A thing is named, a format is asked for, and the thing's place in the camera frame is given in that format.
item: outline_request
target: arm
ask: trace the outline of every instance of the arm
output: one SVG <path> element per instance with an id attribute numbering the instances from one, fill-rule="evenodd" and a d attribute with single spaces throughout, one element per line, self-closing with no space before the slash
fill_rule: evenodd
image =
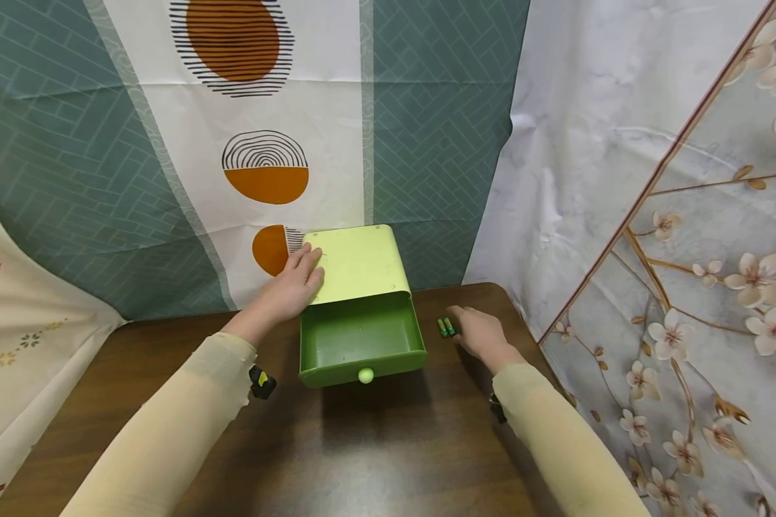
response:
<path id="1" fill-rule="evenodd" d="M 290 257 L 245 310 L 204 343 L 138 410 L 69 501 L 61 517 L 169 516 L 221 432 L 248 404 L 258 343 L 298 315 L 322 285 L 322 250 Z"/>
<path id="2" fill-rule="evenodd" d="M 627 476 L 590 426 L 507 343 L 496 317 L 449 307 L 463 334 L 455 341 L 483 361 L 514 433 L 531 451 L 546 485 L 569 517 L 649 517 Z"/>

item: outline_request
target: beige sleeve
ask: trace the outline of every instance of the beige sleeve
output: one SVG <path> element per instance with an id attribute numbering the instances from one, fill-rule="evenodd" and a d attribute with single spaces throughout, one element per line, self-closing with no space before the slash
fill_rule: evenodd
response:
<path id="1" fill-rule="evenodd" d="M 568 517 L 649 517 L 604 443 L 534 366 L 508 365 L 492 384 Z"/>
<path id="2" fill-rule="evenodd" d="M 219 332 L 115 436 L 61 517 L 169 516 L 248 403 L 256 349 Z"/>

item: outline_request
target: green drawer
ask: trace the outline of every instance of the green drawer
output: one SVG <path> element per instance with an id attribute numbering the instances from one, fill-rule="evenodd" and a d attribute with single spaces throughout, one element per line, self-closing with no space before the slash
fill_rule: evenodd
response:
<path id="1" fill-rule="evenodd" d="M 417 370 L 428 356 L 409 292 L 310 305 L 301 341 L 299 377 L 308 388 Z"/>

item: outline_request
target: right hand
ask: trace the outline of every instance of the right hand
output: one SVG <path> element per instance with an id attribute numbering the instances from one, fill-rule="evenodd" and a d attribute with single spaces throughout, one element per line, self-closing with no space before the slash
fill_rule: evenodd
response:
<path id="1" fill-rule="evenodd" d="M 454 336 L 454 342 L 480 359 L 493 376 L 509 364 L 526 363 L 523 355 L 507 342 L 503 326 L 496 317 L 459 305 L 446 311 L 457 320 L 461 329 L 461 333 Z"/>

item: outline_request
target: orange semicircle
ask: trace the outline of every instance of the orange semicircle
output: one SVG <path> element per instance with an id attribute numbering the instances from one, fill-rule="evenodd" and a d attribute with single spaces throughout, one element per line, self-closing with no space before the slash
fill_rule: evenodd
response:
<path id="1" fill-rule="evenodd" d="M 242 195 L 270 205 L 296 201 L 308 188 L 307 167 L 228 169 L 224 174 Z"/>
<path id="2" fill-rule="evenodd" d="M 253 258 L 270 276 L 276 276 L 284 270 L 288 256 L 283 225 L 276 224 L 262 228 L 253 238 Z"/>

